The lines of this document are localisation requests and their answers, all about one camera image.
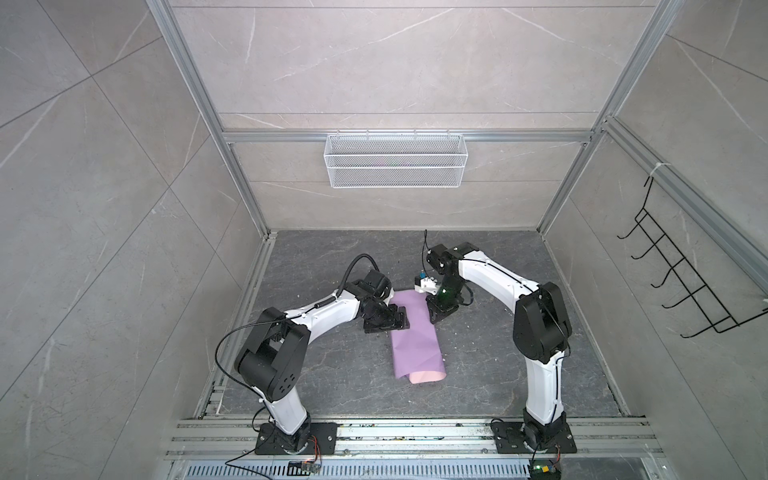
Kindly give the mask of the pink wrapping paper sheet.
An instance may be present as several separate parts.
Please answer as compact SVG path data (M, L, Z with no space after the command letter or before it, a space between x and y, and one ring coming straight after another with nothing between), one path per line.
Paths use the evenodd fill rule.
M446 378L437 332L430 322L426 294L397 291L392 302L405 309L409 327L391 332L394 375L412 384L438 382Z

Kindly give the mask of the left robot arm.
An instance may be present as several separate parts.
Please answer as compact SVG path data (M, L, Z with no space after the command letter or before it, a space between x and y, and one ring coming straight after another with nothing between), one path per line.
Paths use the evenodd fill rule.
M391 281L372 269L313 303L287 311L270 307L257 318L234 369L261 398L277 433L295 443L295 450L307 441L311 425L296 390L309 345L354 320L362 321L367 333L407 328L405 309L391 302L393 296Z

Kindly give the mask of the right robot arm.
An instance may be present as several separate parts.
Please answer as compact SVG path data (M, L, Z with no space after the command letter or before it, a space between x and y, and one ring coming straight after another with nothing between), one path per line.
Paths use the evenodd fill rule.
M509 308L513 343L526 359L527 400L522 432L528 445L542 449L567 426L562 401L562 363L570 348L572 325L560 288L526 279L488 257L471 243L438 244L426 262L440 276L426 297L435 324L466 306L462 293L473 283Z

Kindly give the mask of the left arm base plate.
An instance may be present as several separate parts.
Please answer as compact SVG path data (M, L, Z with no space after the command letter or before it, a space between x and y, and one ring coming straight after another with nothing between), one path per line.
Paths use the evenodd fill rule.
M272 423L263 423L255 446L256 455L332 455L337 443L339 425L332 422L310 422L294 434L286 434Z

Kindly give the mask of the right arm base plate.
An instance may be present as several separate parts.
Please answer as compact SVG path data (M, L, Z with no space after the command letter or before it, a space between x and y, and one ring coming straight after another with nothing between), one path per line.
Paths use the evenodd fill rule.
M489 427L499 454L573 454L578 451L567 423L540 426L535 421L505 422L494 419Z

